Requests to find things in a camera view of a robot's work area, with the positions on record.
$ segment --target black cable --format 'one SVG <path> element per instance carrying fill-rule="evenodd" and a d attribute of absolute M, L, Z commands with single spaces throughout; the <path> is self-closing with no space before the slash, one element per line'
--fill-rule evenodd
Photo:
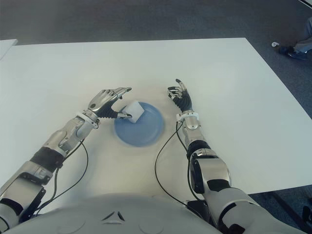
<path fill-rule="evenodd" d="M 178 200 L 177 198 L 175 198 L 174 196 L 172 196 L 169 192 L 167 192 L 164 187 L 161 185 L 159 179 L 158 179 L 158 176 L 157 176 L 157 171 L 156 171 L 156 165 L 157 165 L 157 160 L 159 158 L 159 155 L 161 153 L 161 151 L 165 148 L 165 146 L 167 145 L 167 143 L 171 140 L 171 138 L 177 133 L 177 131 L 182 127 L 182 125 L 180 125 L 179 128 L 177 128 L 177 123 L 176 123 L 176 131 L 171 135 L 171 137 L 169 137 L 169 139 L 166 141 L 166 143 L 162 146 L 162 148 L 160 149 L 160 151 L 158 152 L 158 155 L 156 157 L 156 160 L 155 160 L 155 165 L 154 165 L 154 173 L 155 173 L 155 177 L 156 177 L 156 180 L 158 182 L 158 184 L 160 185 L 160 187 L 162 188 L 162 190 L 167 194 L 169 195 L 171 198 L 173 198 L 174 200 L 176 200 L 177 202 L 179 202 L 180 204 L 186 206 L 189 210 L 193 211 L 195 214 L 197 214 L 199 217 L 201 217 L 202 219 L 204 219 L 200 213 L 198 213 L 196 210 L 194 210 L 192 207 L 188 206 L 187 204 L 183 203 L 182 201 Z"/>
<path fill-rule="evenodd" d="M 179 138 L 179 141 L 181 142 L 181 144 L 183 145 L 183 148 L 185 149 L 185 151 L 187 153 L 187 149 L 186 149 L 185 145 L 183 144 L 183 142 L 182 142 L 182 140 L 180 138 L 179 131 L 178 131 L 179 129 L 177 128 L 177 123 L 176 123 L 176 125 L 175 125 L 175 132 L 176 132 L 177 138 Z"/>
<path fill-rule="evenodd" d="M 84 142 L 84 139 L 83 139 L 82 141 L 80 141 L 80 144 L 63 160 L 63 162 L 64 162 L 66 159 L 68 159 L 68 158 L 82 145 L 82 146 L 84 147 L 84 150 L 85 150 L 86 156 L 87 156 L 86 168 L 85 168 L 85 170 L 84 170 L 82 176 L 81 176 L 80 179 L 79 179 L 75 184 L 73 184 L 70 188 L 68 188 L 67 190 L 65 190 L 64 192 L 62 192 L 61 194 L 59 194 L 59 195 L 57 195 L 57 196 L 55 197 L 56 192 L 57 192 L 57 179 L 58 179 L 58 173 L 59 173 L 59 168 L 57 168 L 57 170 L 56 170 L 56 172 L 55 172 L 55 177 L 54 177 L 54 192 L 53 192 L 53 195 L 52 195 L 52 197 L 51 197 L 48 201 L 44 202 L 41 206 L 39 206 L 39 207 L 36 209 L 36 210 L 38 210 L 36 216 L 38 215 L 38 213 L 39 213 L 44 207 L 46 207 L 46 206 L 49 205 L 52 201 L 54 201 L 55 199 L 57 199 L 58 197 L 60 197 L 61 195 L 63 195 L 63 194 L 66 193 L 67 191 L 69 191 L 70 189 L 72 189 L 72 188 L 73 188 L 74 186 L 76 186 L 76 185 L 82 180 L 82 178 L 84 177 L 84 175 L 85 175 L 85 173 L 86 173 L 86 171 L 87 171 L 87 168 L 88 168 L 88 164 L 89 164 L 89 155 L 88 155 L 88 151 L 87 151 L 86 147 L 84 146 L 83 142 Z"/>
<path fill-rule="evenodd" d="M 177 125 L 175 126 L 175 132 L 176 132 L 176 135 L 177 135 L 177 138 L 179 138 L 179 141 L 181 142 L 183 148 L 185 149 L 185 151 L 187 152 L 187 149 L 185 147 L 185 145 L 183 144 L 181 138 L 180 138 L 180 135 L 179 135 L 179 131 L 178 131 L 178 128 L 177 128 Z M 198 201 L 204 201 L 204 200 L 201 200 L 198 198 L 198 196 L 196 196 L 196 194 L 194 193 L 192 187 L 191 187 L 191 182 L 190 182 L 190 160 L 188 160 L 188 165 L 187 165 L 187 182 L 188 182 L 188 185 L 189 185 L 189 188 L 191 190 L 191 193 L 193 194 L 193 196 L 196 198 L 196 200 Z"/>
<path fill-rule="evenodd" d="M 71 187 L 69 187 L 68 189 L 66 189 L 63 193 L 61 193 L 61 194 L 57 195 L 55 198 L 53 198 L 52 201 L 54 201 L 55 199 L 57 199 L 58 197 L 60 197 L 60 196 L 63 195 L 64 193 L 66 193 L 68 190 L 70 190 L 70 189 L 72 189 L 73 187 L 75 187 L 75 186 L 82 180 L 82 178 L 84 177 L 84 175 L 86 174 L 87 169 L 88 169 L 88 165 L 89 165 L 89 155 L 88 155 L 88 151 L 87 151 L 86 147 L 84 146 L 84 144 L 83 144 L 83 143 L 81 143 L 81 144 L 82 144 L 82 146 L 83 146 L 83 148 L 84 148 L 84 150 L 85 150 L 85 152 L 86 152 L 86 156 L 87 156 L 86 168 L 84 169 L 84 172 L 83 172 L 82 176 L 80 177 L 80 179 L 79 179 L 75 184 L 73 184 Z"/>

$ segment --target blue dish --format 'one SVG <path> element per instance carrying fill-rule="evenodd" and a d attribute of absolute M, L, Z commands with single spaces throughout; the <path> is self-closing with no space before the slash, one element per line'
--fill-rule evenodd
<path fill-rule="evenodd" d="M 144 109 L 144 113 L 136 123 L 132 123 L 127 119 L 115 119 L 117 136 L 122 141 L 137 147 L 154 143 L 164 128 L 164 120 L 158 109 L 145 102 L 140 102 L 140 105 Z"/>

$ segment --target white table surface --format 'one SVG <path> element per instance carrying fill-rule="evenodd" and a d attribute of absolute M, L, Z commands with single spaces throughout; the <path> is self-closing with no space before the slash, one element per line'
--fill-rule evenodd
<path fill-rule="evenodd" d="M 18 40 L 16 39 L 10 39 L 10 40 L 0 40 L 0 60 L 4 57 L 6 52 L 9 51 L 9 49 L 16 45 Z"/>
<path fill-rule="evenodd" d="M 85 141 L 85 178 L 46 210 L 105 193 L 163 195 L 156 155 L 175 129 L 178 108 L 167 87 L 181 79 L 209 145 L 227 163 L 232 186 L 258 193 L 312 184 L 312 121 L 244 38 L 91 42 L 14 46 L 0 62 L 0 184 L 101 89 L 131 86 L 114 108 L 137 99 L 158 108 L 165 131 L 149 146 L 126 145 L 113 120 Z M 79 149 L 59 173 L 58 193 L 82 174 Z M 175 137 L 160 156 L 163 186 L 192 199 L 187 159 Z M 47 197 L 53 183 L 47 186 Z"/>

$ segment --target shoe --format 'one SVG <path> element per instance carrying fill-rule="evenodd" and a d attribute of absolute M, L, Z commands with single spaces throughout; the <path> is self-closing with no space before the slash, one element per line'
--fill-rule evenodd
<path fill-rule="evenodd" d="M 308 59 L 308 55 L 306 53 L 303 53 L 303 52 L 291 52 L 291 53 L 288 53 L 288 55 L 294 59 L 299 59 L 299 60 L 307 60 Z"/>
<path fill-rule="evenodd" d="M 279 49 L 278 49 L 278 52 L 280 54 L 283 54 L 283 55 L 287 55 L 288 53 L 292 53 L 294 51 L 293 47 L 291 46 L 281 46 Z"/>

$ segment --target white block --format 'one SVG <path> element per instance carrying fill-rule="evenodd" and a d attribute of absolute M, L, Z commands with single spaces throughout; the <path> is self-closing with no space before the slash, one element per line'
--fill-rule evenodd
<path fill-rule="evenodd" d="M 132 118 L 129 118 L 128 120 L 132 123 L 136 123 L 137 120 L 141 117 L 141 115 L 144 113 L 144 109 L 140 105 L 138 101 L 133 101 L 129 105 L 127 105 L 122 112 L 124 114 L 131 114 Z"/>

